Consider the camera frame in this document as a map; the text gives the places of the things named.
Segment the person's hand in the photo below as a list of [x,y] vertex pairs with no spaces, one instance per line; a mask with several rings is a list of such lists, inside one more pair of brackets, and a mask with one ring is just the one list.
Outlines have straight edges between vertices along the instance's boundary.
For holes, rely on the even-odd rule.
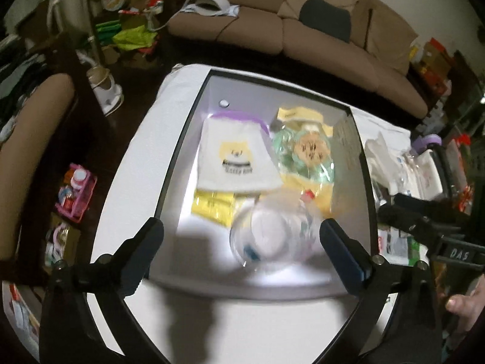
[[459,318],[457,332],[469,332],[484,309],[484,286],[477,285],[470,295],[454,295],[447,304],[446,309]]

